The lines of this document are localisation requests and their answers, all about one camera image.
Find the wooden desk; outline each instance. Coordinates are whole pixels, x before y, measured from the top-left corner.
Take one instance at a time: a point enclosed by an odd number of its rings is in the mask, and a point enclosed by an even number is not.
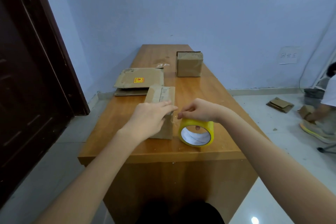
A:
[[[131,67],[164,67],[165,86],[175,86],[175,105],[181,109],[195,98],[227,106],[260,133],[250,116],[203,65],[198,78],[177,78],[177,51],[192,51],[189,45],[145,44]],[[145,96],[113,97],[100,116],[78,159],[87,166],[129,119]],[[245,156],[219,124],[214,126],[214,142],[195,148],[180,141],[180,121],[174,113],[173,140],[147,139],[130,155],[120,169],[104,203],[116,224],[135,223],[150,200],[165,200],[171,213],[194,200],[205,200],[218,209],[225,223],[233,214],[257,179]]]

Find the sneaker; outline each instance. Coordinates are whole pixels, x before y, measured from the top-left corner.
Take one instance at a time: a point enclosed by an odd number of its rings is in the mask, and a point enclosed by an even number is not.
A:
[[[303,120],[300,123],[300,127],[302,128],[304,132],[316,137],[317,139],[320,139],[324,143],[328,143],[328,144],[336,143],[335,135],[328,135],[324,133],[323,130],[319,128],[316,124]]]

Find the cardboard box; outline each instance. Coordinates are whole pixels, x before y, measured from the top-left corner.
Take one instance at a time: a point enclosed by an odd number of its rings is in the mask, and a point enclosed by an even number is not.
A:
[[[273,107],[280,112],[285,112],[285,113],[289,112],[294,106],[292,103],[289,103],[279,98],[272,99],[266,105]]]
[[[164,87],[160,85],[152,85],[149,87],[145,103],[159,103],[162,101],[171,101],[175,103],[175,87]],[[173,139],[173,112],[165,116],[166,120],[162,125],[160,132],[151,138]]]
[[[177,77],[200,77],[202,65],[202,52],[176,52]]]
[[[304,119],[307,115],[312,114],[315,111],[315,108],[312,105],[304,105],[298,110],[302,119]]]
[[[163,68],[128,68],[118,76],[115,96],[146,95],[151,85],[163,86]]]

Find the wall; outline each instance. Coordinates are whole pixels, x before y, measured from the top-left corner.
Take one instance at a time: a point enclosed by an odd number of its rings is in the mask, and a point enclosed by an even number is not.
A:
[[[335,0],[68,0],[93,90],[112,91],[142,44],[189,44],[228,89],[296,87]],[[302,80],[312,85],[335,47],[330,32]],[[302,46],[278,65],[283,46]]]
[[[61,32],[65,47],[69,53],[73,68],[77,74],[79,83],[84,92],[85,98],[89,101],[94,92],[89,91],[93,84],[90,69],[84,55],[82,44],[73,21],[73,17],[67,0],[48,0],[58,28]]]

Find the black pants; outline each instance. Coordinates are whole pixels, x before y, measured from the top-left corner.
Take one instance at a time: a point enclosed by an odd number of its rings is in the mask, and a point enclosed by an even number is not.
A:
[[[181,224],[225,224],[220,213],[205,202],[194,202],[184,207],[175,218]],[[173,218],[164,203],[153,202],[147,205],[136,224],[171,224]]]

